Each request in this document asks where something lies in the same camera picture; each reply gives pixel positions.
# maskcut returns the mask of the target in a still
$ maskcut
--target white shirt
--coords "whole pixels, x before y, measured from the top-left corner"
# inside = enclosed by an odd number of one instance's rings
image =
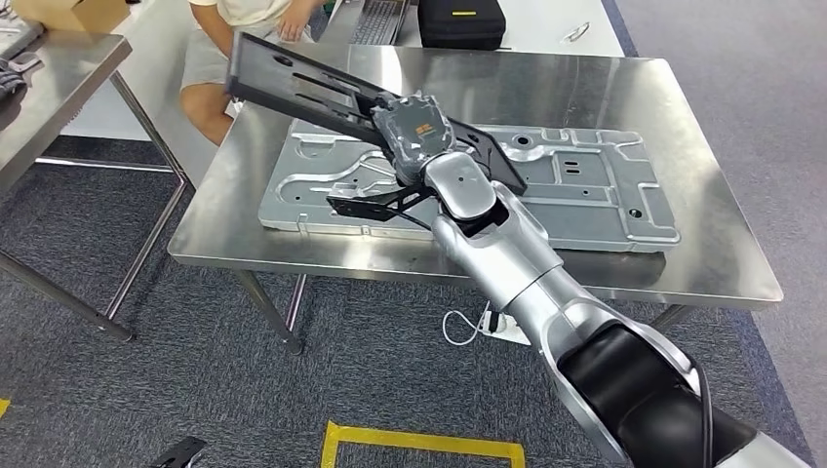
[[[193,5],[218,5],[218,12],[231,26],[246,26],[279,18],[291,0],[189,0]]]

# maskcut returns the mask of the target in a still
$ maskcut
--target black case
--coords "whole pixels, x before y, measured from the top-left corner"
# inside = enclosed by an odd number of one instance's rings
[[[496,0],[419,0],[417,15],[422,47],[493,51],[505,34]]]

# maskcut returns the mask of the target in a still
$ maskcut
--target yellow tape marking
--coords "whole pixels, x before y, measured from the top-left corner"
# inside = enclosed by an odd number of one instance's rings
[[[322,447],[321,468],[335,468],[335,456],[339,442],[508,458],[511,460],[511,468],[526,467],[526,455],[520,444],[339,426],[328,421],[325,444]]]

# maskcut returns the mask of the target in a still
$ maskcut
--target person's leg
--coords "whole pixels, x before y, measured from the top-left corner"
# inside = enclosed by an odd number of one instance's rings
[[[204,83],[190,85],[180,92],[180,104],[184,115],[204,137],[221,145],[232,125],[232,117],[224,113],[230,96],[223,85]]]
[[[227,57],[203,30],[195,30],[186,48],[180,106],[204,137],[221,145],[232,124],[224,113],[230,96],[224,92]]]

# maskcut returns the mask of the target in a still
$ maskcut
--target stainless steel table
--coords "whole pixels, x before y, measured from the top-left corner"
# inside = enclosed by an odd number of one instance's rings
[[[781,288],[662,59],[596,58],[417,48],[300,45],[297,50],[400,93],[433,94],[447,113],[476,124],[615,129],[643,136],[681,231],[667,254],[561,252],[567,269],[599,297],[687,306],[760,308]],[[374,280],[470,281],[436,246],[359,236],[265,229],[261,196],[291,119],[246,104],[169,246],[179,262]],[[252,275],[245,286],[262,296]],[[294,298],[300,297],[302,276]],[[271,323],[288,328],[261,299]],[[296,303],[287,314],[295,318]]]
[[[20,278],[113,335],[129,339],[132,334],[112,322],[112,318],[189,182],[172,151],[158,135],[127,83],[115,71],[132,51],[126,39],[115,35],[51,32],[33,44],[29,51],[35,52],[43,60],[43,65],[27,73],[31,86],[22,99],[17,98],[19,102],[13,102],[8,108],[4,106],[5,110],[0,114],[0,119],[11,120],[5,129],[0,130],[0,192],[5,192],[14,185],[35,162],[95,169],[171,173],[177,176],[178,184],[170,202],[162,211],[103,313],[99,313],[83,300],[1,249],[0,269]],[[60,129],[77,114],[107,79],[111,80],[150,139],[156,144],[167,162],[166,166],[41,157],[43,151],[58,136]]]

